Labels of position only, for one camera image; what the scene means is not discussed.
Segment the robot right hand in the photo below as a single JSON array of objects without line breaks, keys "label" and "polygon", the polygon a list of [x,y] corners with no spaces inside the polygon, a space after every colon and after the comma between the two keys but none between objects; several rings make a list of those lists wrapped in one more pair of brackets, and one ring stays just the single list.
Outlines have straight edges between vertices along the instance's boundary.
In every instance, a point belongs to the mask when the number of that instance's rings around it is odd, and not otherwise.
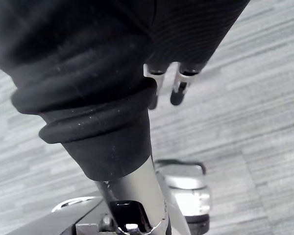
[{"label": "robot right hand", "polygon": [[98,193],[76,198],[14,235],[202,235],[154,167],[149,110],[177,62],[179,105],[244,11],[246,0],[0,0],[0,70],[11,101],[40,116]]}]

